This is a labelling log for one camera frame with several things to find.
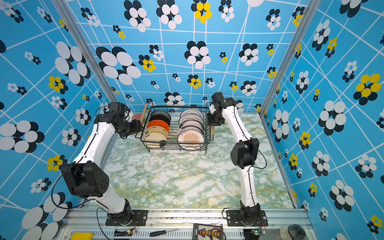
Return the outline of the white plate orange sunburst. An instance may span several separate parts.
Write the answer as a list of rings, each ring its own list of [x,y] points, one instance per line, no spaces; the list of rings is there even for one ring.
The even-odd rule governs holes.
[[[204,137],[197,130],[185,130],[178,135],[178,144],[183,150],[197,151],[204,146]]]

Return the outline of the black wire dish rack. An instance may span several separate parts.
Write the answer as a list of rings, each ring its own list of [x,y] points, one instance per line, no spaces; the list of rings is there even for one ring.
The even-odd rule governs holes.
[[[196,127],[196,126],[184,126],[184,127],[179,128],[179,124],[180,124],[180,122],[182,122],[182,121],[180,121],[180,118],[181,118],[180,114],[184,110],[191,109],[191,108],[198,109],[199,111],[201,111],[204,114],[204,116],[203,116],[204,120],[203,121],[199,120],[200,122],[202,122],[204,124],[204,126],[202,128]],[[170,126],[170,130],[168,131],[169,135],[167,138],[167,143],[164,147],[162,147],[162,148],[147,148],[144,144],[144,135],[145,135],[146,129],[148,128],[148,123],[150,122],[151,113],[155,110],[163,110],[163,111],[166,111],[170,114],[171,121],[169,124],[166,122]],[[135,138],[140,139],[140,141],[144,144],[145,148],[149,152],[150,151],[153,151],[153,152],[155,152],[155,151],[158,151],[158,152],[159,151],[164,151],[164,152],[165,151],[168,151],[168,152],[180,151],[181,152],[181,151],[186,151],[186,150],[181,149],[181,147],[179,146],[178,135],[182,131],[185,131],[185,130],[197,130],[200,133],[202,133],[203,137],[204,137],[204,146],[200,150],[197,150],[197,152],[206,153],[207,149],[208,149],[208,145],[214,140],[213,127],[209,126],[209,124],[207,122],[207,113],[209,112],[209,108],[208,107],[190,106],[190,107],[177,107],[175,112],[171,112],[170,110],[171,110],[171,108],[168,106],[150,107],[149,112],[144,117],[144,129],[141,133],[136,134]]]

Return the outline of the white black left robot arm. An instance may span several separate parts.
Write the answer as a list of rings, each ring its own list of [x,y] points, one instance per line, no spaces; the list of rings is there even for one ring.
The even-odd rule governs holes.
[[[96,201],[116,225],[130,224],[134,215],[129,201],[109,186],[109,177],[101,168],[102,159],[115,134],[126,138],[142,130],[141,122],[133,119],[125,104],[112,102],[108,112],[96,116],[90,138],[80,154],[72,163],[62,165],[61,172],[70,193]]]

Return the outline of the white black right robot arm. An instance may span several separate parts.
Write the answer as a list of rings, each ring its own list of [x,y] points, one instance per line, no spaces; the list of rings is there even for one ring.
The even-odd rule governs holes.
[[[241,183],[241,221],[251,226],[261,217],[261,207],[256,194],[254,168],[259,152],[259,140],[251,136],[238,113],[236,101],[225,98],[221,92],[212,95],[208,123],[220,126],[227,123],[234,137],[231,160],[237,167]]]

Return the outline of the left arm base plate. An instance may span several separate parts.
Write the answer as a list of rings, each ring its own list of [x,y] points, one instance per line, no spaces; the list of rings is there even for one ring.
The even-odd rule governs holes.
[[[126,213],[107,214],[106,226],[145,226],[148,217],[148,210],[131,210]]]

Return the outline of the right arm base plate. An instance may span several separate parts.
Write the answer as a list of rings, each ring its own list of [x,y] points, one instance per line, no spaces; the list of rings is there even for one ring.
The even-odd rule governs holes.
[[[266,212],[261,210],[261,216],[251,218],[245,223],[241,217],[239,210],[226,211],[227,225],[229,227],[267,227],[269,225]]]

